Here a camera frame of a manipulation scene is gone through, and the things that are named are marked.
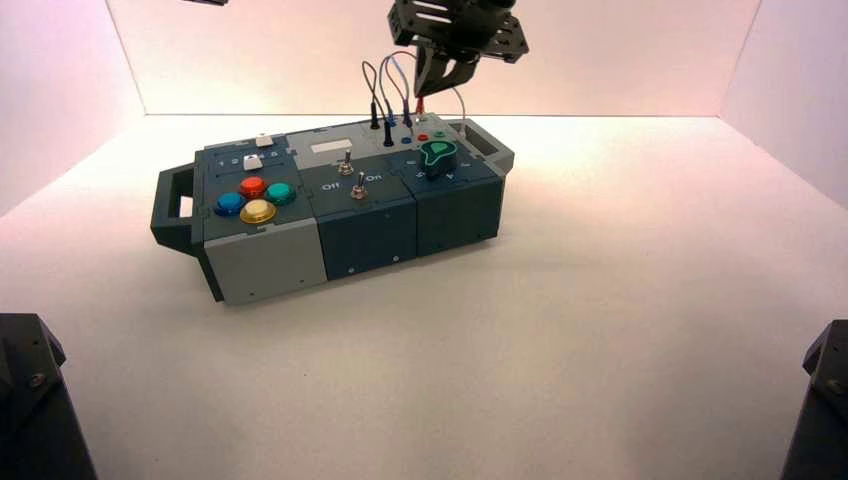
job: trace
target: blue button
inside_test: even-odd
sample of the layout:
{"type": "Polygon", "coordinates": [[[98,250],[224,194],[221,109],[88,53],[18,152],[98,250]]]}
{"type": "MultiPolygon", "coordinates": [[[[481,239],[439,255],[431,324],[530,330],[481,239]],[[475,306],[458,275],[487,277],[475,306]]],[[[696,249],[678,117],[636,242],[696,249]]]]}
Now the blue button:
{"type": "Polygon", "coordinates": [[[245,203],[247,200],[238,193],[225,193],[218,197],[215,213],[222,217],[232,217],[239,214],[245,203]]]}

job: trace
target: white table surface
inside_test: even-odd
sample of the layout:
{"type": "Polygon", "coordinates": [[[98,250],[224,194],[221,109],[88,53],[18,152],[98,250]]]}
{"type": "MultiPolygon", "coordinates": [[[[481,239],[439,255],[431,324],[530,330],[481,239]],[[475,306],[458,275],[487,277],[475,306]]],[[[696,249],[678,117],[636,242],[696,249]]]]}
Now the white table surface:
{"type": "Polygon", "coordinates": [[[485,244],[239,308],[155,244],[159,170],[344,120],[147,117],[0,219],[101,478],[778,476],[846,210],[717,119],[490,117],[485,244]]]}

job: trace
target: white backdrop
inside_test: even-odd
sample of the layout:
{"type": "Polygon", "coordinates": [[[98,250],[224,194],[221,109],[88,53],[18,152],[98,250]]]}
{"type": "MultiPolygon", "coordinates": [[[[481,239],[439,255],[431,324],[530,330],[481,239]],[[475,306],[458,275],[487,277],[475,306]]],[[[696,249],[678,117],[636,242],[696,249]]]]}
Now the white backdrop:
{"type": "MultiPolygon", "coordinates": [[[[391,0],[108,0],[148,113],[363,113],[391,0]]],[[[474,113],[716,115],[758,0],[518,2],[531,49],[484,61],[474,113]]],[[[429,105],[458,111],[449,95],[429,105]]]]}
{"type": "Polygon", "coordinates": [[[142,114],[102,1],[0,1],[0,65],[0,215],[142,114]]]}
{"type": "Polygon", "coordinates": [[[848,3],[765,0],[722,118],[848,206],[848,3]]]}

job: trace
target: red button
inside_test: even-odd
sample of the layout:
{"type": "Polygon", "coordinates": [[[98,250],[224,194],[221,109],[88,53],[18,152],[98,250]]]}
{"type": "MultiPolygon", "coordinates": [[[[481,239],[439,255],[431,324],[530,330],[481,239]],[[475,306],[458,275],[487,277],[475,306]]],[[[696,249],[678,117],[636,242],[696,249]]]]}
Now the red button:
{"type": "Polygon", "coordinates": [[[265,181],[261,177],[247,177],[241,181],[239,191],[247,198],[259,198],[265,193],[265,181]]]}

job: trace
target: electronic control box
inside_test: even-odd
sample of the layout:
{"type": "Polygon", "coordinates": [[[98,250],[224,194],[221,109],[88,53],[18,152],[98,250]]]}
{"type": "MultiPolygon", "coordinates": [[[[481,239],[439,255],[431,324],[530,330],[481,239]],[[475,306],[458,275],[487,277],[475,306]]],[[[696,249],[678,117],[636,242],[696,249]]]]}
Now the electronic control box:
{"type": "Polygon", "coordinates": [[[497,236],[511,150],[434,114],[390,132],[363,121],[206,147],[159,174],[153,235],[228,304],[497,236]]]}

